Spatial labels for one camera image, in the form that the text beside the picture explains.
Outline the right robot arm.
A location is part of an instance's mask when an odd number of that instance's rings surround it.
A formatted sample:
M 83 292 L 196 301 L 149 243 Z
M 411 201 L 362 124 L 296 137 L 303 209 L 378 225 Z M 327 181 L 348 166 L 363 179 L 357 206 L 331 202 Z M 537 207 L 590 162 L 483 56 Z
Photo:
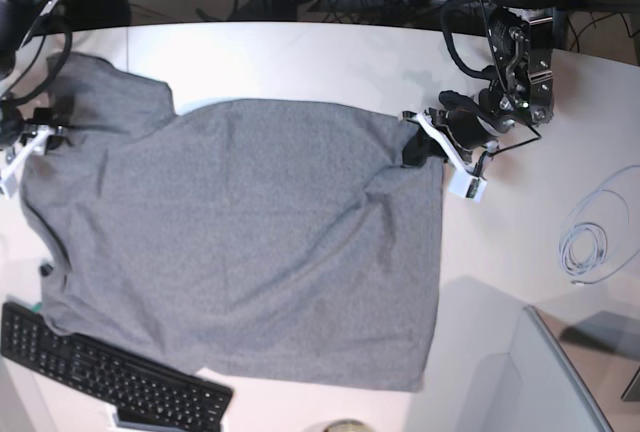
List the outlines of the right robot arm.
M 16 67 L 17 53 L 45 25 L 52 24 L 64 35 L 61 55 L 45 79 L 22 97 L 12 89 L 31 70 L 26 67 L 18 78 L 1 92 L 1 150 L 6 166 L 1 170 L 1 193 L 7 197 L 17 190 L 16 172 L 34 153 L 46 152 L 50 138 L 59 137 L 64 128 L 48 118 L 26 119 L 20 108 L 44 93 L 68 59 L 73 43 L 71 29 L 55 16 L 59 0 L 1 0 L 1 78 L 9 78 Z

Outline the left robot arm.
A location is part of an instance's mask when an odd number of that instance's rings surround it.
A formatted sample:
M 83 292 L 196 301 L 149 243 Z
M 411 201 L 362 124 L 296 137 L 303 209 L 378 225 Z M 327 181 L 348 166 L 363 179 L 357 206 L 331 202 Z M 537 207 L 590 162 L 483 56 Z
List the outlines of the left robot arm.
M 500 137 L 520 124 L 529 130 L 553 117 L 553 12 L 560 0 L 448 0 L 439 21 L 447 51 L 466 76 L 484 80 L 475 96 L 442 91 L 438 109 L 429 109 L 428 130 L 418 131 L 402 151 L 406 167 L 421 167 L 430 157 L 481 175 L 502 153 Z M 456 50 L 449 18 L 470 5 L 480 10 L 491 55 L 482 70 L 469 67 Z

